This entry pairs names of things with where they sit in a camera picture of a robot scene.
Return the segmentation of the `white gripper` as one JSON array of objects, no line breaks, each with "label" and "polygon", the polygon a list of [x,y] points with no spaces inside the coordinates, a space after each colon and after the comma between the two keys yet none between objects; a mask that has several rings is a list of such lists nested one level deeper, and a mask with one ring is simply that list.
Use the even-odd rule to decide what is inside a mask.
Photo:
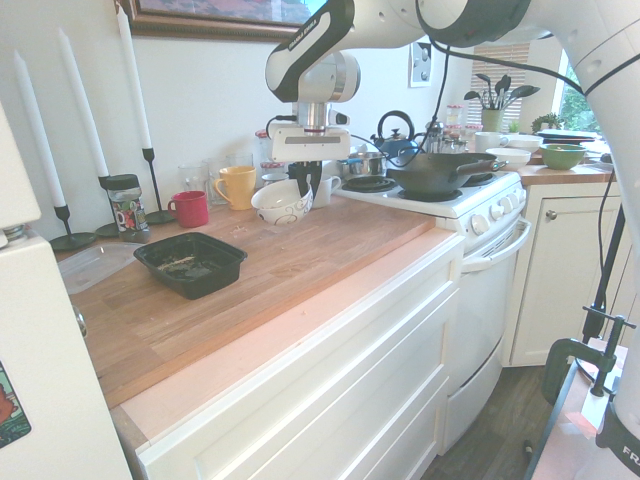
[{"label": "white gripper", "polygon": [[343,160],[350,154],[350,134],[343,128],[309,134],[296,124],[275,124],[269,128],[269,134],[269,158],[275,162],[293,162],[291,179],[296,181],[301,197],[308,193],[307,173],[311,190],[316,194],[322,178],[321,161]]}]

